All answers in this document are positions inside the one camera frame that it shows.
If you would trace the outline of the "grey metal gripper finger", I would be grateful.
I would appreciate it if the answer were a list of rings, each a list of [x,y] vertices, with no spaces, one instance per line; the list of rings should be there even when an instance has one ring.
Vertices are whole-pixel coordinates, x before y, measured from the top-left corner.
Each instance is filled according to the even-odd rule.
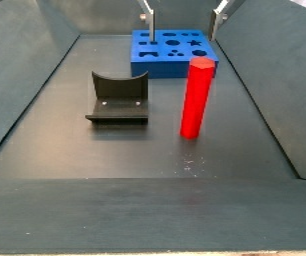
[[[226,11],[230,7],[230,0],[222,0],[219,6],[212,10],[211,24],[210,24],[210,40],[215,40],[216,32],[223,20],[227,17]]]
[[[143,13],[140,19],[148,24],[150,40],[155,41],[155,11],[151,8],[147,0],[138,0]]]

